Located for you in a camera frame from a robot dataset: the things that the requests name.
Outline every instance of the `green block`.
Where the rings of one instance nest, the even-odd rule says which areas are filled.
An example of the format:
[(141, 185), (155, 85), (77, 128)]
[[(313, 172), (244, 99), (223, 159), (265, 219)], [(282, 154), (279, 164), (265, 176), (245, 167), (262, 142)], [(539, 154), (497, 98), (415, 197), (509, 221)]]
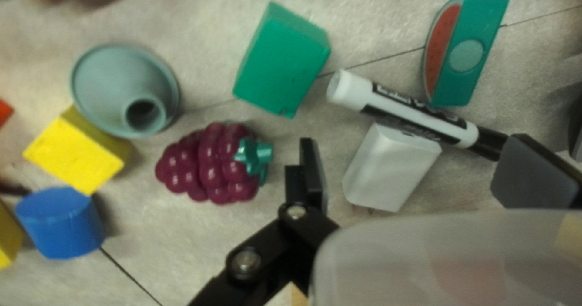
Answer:
[(270, 2), (240, 64), (233, 93), (293, 118), (329, 52), (324, 30)]

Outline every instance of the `toy block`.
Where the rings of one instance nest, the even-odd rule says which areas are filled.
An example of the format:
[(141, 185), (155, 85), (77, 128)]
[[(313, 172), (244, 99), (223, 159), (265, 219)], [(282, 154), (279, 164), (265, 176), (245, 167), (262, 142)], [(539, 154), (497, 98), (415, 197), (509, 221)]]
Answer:
[(0, 126), (4, 125), (13, 112), (12, 107), (0, 99)]
[(24, 157), (86, 195), (120, 171), (132, 145), (99, 130), (74, 106), (26, 148)]
[(240, 65), (233, 93), (293, 118), (329, 52), (323, 29), (271, 2)]
[(0, 269), (14, 262), (23, 239), (24, 233), (16, 220), (0, 202)]

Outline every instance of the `toy fruit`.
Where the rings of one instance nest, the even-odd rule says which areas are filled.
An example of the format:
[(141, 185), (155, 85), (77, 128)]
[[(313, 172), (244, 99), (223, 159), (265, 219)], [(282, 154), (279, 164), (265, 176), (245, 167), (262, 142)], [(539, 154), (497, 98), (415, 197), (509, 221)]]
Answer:
[(509, 0), (450, 0), (431, 28), (424, 82), (433, 107), (466, 106)]
[(243, 124), (209, 124), (164, 150), (156, 177), (174, 193), (218, 205), (252, 199), (266, 180), (273, 147)]

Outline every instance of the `floor seam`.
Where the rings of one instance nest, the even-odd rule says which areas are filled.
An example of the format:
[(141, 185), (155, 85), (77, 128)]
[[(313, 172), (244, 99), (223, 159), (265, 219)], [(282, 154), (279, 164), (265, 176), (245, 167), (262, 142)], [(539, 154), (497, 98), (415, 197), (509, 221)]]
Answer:
[(556, 15), (558, 13), (571, 11), (572, 9), (576, 9), (576, 8), (580, 8), (580, 7), (582, 7), (582, 5), (573, 6), (573, 7), (570, 7), (570, 8), (562, 9), (560, 11), (555, 11), (555, 12), (547, 13), (547, 14), (544, 14), (544, 15), (536, 16), (536, 17), (533, 17), (533, 18), (525, 19), (525, 20), (521, 20), (519, 22), (515, 22), (515, 23), (511, 23), (511, 24), (503, 24), (499, 28), (501, 28), (501, 27), (510, 27), (510, 26), (514, 26), (514, 25), (526, 23), (526, 22), (529, 22), (530, 20), (536, 20), (536, 19), (540, 19), (540, 18), (547, 17), (547, 16)]
[(126, 269), (123, 268), (123, 266), (121, 266), (119, 263), (117, 263), (117, 261), (115, 260), (115, 258), (113, 258), (107, 251), (105, 251), (105, 249), (99, 248), (99, 250), (101, 250), (101, 252), (103, 253), (103, 255), (105, 255), (105, 257), (107, 257), (121, 272), (123, 272), (123, 274), (125, 274), (130, 280), (132, 280), (150, 298), (152, 298), (154, 300), (154, 302), (156, 302), (159, 306), (164, 306), (151, 293), (149, 293), (149, 291), (147, 291), (146, 288), (144, 288), (144, 286), (142, 286), (131, 274), (129, 274), (129, 272), (127, 272)]

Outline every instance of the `plastic toy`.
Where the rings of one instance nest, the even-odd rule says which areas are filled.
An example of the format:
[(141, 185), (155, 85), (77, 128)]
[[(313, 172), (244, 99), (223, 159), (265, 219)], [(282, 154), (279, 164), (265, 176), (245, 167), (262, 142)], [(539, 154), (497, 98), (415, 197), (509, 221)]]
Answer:
[(43, 256), (68, 259), (98, 249), (105, 232), (91, 198), (70, 187), (34, 192), (15, 209)]
[(441, 151), (434, 141), (372, 124), (343, 177), (346, 199), (398, 212)]
[(161, 131), (177, 117), (180, 90), (170, 68), (146, 50), (101, 45), (71, 74), (75, 106), (95, 126), (121, 138)]
[(424, 82), (434, 107), (465, 106), (509, 0), (450, 0), (440, 10), (426, 42)]
[(329, 52), (324, 30), (270, 2), (240, 65), (233, 93), (293, 118)]
[(164, 150), (156, 177), (174, 193), (218, 205), (247, 201), (266, 180), (273, 147), (243, 124), (209, 124)]
[(3, 126), (14, 110), (9, 104), (0, 99), (0, 126)]
[(123, 168), (132, 145), (87, 121), (73, 106), (26, 148), (24, 157), (91, 195)]
[(499, 159), (507, 135), (476, 126), (459, 116), (341, 70), (329, 81), (327, 99), (366, 114), (378, 124), (444, 142), (492, 161)]
[(506, 208), (582, 208), (582, 173), (526, 134), (512, 135), (491, 181)]
[(22, 230), (0, 202), (0, 270), (14, 262), (23, 238)]

